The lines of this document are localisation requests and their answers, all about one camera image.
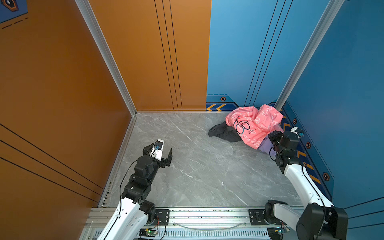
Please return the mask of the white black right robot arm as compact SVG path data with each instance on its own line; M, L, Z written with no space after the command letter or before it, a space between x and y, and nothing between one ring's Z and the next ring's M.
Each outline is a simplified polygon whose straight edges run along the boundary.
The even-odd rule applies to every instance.
M292 183L304 207L299 213L282 201L269 200L264 218L270 225L291 227L299 240L345 240L348 215L320 191L310 178L304 164L297 156L297 146L302 130L274 131L268 135L276 152L275 163Z

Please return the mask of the purple cloth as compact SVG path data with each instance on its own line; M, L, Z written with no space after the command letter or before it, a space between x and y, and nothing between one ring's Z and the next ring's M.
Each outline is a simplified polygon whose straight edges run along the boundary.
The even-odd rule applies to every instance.
M275 157L277 154L281 154L284 149L281 145L282 136L283 132L271 132L261 140L258 140L256 145L260 151Z

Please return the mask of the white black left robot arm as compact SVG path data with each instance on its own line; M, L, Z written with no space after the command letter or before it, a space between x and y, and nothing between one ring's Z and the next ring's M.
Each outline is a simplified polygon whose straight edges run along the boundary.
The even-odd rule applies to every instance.
M156 205L146 200L158 170L169 167L172 162L172 151L166 158L162 157L164 143L158 139L144 147L143 155L131 164L135 167L134 173L123 189L119 187L119 204L98 236L99 240L164 238L165 233L160 233L159 227L167 227L169 211L157 211Z

